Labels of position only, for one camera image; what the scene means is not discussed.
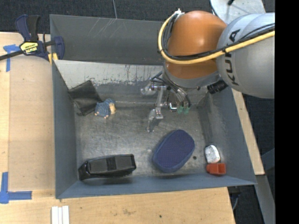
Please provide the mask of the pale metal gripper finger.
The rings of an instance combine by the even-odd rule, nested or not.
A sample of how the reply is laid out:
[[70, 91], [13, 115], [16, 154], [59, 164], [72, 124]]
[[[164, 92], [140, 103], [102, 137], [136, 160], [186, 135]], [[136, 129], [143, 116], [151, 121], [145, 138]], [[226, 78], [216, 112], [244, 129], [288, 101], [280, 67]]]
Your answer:
[[156, 120], [156, 110], [152, 109], [148, 115], [148, 125], [147, 125], [147, 132], [152, 132], [154, 127], [154, 121]]
[[155, 125], [158, 125], [162, 120], [164, 116], [162, 114], [161, 107], [155, 108]]

